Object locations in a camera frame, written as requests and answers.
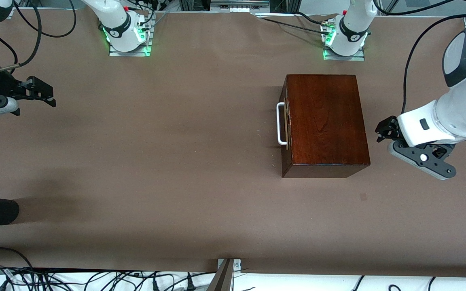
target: wooden box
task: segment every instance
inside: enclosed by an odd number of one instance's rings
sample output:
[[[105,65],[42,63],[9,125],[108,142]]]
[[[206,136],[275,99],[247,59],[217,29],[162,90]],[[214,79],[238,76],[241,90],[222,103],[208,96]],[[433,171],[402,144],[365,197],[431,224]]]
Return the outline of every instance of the wooden box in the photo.
[[[370,165],[355,76],[287,75],[277,118],[283,177],[349,177]]]

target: metal handle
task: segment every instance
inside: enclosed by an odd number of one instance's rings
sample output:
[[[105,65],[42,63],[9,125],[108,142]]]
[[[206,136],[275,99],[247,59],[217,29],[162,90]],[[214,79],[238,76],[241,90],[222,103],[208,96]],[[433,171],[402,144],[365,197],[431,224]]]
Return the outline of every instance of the metal handle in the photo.
[[[280,106],[285,106],[285,102],[279,102],[276,105],[276,128],[278,132],[278,143],[281,144],[282,146],[286,146],[287,142],[282,141],[282,135],[280,133]]]

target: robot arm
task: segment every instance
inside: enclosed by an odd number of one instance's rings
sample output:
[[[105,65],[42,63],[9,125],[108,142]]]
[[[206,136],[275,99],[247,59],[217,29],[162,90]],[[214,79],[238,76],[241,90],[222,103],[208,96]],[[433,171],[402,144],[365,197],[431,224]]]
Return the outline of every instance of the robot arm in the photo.
[[[134,11],[126,11],[118,0],[83,0],[96,13],[104,26],[107,39],[118,51],[134,50],[146,41],[144,16]],[[5,20],[12,10],[13,0],[0,0],[0,22]],[[0,72],[0,115],[12,113],[20,115],[20,99],[40,100],[55,107],[53,88],[37,77],[28,77],[27,81],[16,80],[6,71]]]
[[[445,49],[442,70],[449,92],[418,109],[379,123],[377,141],[395,140],[392,155],[438,179],[455,175],[444,162],[454,144],[466,140],[466,28]]]
[[[354,55],[368,36],[368,28],[377,15],[373,0],[351,0],[345,15],[334,18],[335,32],[325,44],[338,55]]]
[[[111,46],[132,51],[146,41],[145,16],[126,11],[118,0],[82,0],[98,16]]]

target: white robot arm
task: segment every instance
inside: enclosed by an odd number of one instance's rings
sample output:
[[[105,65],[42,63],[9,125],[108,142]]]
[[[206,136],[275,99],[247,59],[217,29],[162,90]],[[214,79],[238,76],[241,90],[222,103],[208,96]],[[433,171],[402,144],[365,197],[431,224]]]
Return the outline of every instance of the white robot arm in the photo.
[[[102,22],[111,46],[128,52],[146,41],[145,16],[126,11],[118,0],[82,0]]]
[[[338,55],[354,55],[368,36],[368,28],[377,15],[373,0],[351,0],[345,15],[334,18],[335,31],[325,42]]]
[[[449,92],[418,109],[379,123],[381,141],[395,140],[390,153],[445,180],[455,168],[444,162],[454,144],[466,140],[466,28],[445,49],[442,70]]]

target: brown table surface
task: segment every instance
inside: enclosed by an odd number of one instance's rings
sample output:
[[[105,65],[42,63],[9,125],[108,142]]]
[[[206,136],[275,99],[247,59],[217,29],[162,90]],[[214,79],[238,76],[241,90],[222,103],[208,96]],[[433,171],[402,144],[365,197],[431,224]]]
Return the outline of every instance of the brown table surface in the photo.
[[[43,37],[17,69],[54,87],[57,107],[21,101],[0,116],[0,197],[22,215],[0,246],[37,267],[466,276],[466,142],[439,181],[376,143],[398,114],[407,54],[434,18],[376,18],[366,61],[323,61],[318,35],[247,13],[172,13],[150,57],[108,57],[89,9]],[[26,11],[33,23],[33,11]],[[63,33],[70,11],[41,11]],[[292,17],[280,20],[312,27]],[[460,21],[419,45],[409,109],[447,91],[442,51]],[[35,32],[0,35],[23,61]],[[11,64],[0,44],[0,65]],[[282,179],[275,105],[286,74],[355,74],[372,166],[348,179]],[[0,253],[0,264],[22,265]]]

